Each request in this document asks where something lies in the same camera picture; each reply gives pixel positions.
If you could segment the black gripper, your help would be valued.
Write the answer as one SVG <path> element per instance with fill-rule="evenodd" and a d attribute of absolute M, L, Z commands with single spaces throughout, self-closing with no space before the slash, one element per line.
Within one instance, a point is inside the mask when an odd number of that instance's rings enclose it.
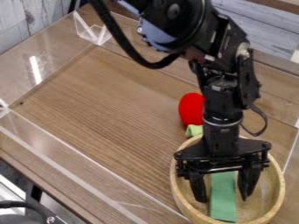
<path fill-rule="evenodd" d="M 217 157 L 209 151 L 203 140 L 174 153 L 175 170 L 179 177 L 190 178 L 191 190 L 201 203 L 207 202 L 206 184 L 202 174 L 238 172 L 238 189 L 243 200 L 253 195 L 262 170 L 269 167 L 269 151 L 273 144 L 262 140 L 241 138 L 238 151 L 229 156 Z"/>

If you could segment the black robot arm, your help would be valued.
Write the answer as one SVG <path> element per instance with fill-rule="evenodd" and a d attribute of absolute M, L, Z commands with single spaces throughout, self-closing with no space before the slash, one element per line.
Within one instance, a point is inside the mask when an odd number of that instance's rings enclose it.
<path fill-rule="evenodd" d="M 239 136 L 243 111 L 259 112 L 261 82 L 254 68 L 254 52 L 246 32 L 218 12 L 211 0 L 112 0 L 139 16 L 142 40 L 169 54 L 150 62 L 136 51 L 111 15 L 104 0 L 90 3 L 127 55 L 151 69 L 167 67 L 183 57 L 198 76 L 205 97 L 201 141 L 174 154 L 177 175 L 191 183 L 195 199 L 207 201 L 205 176 L 238 172 L 242 198 L 251 196 L 269 167 L 271 143 Z"/>

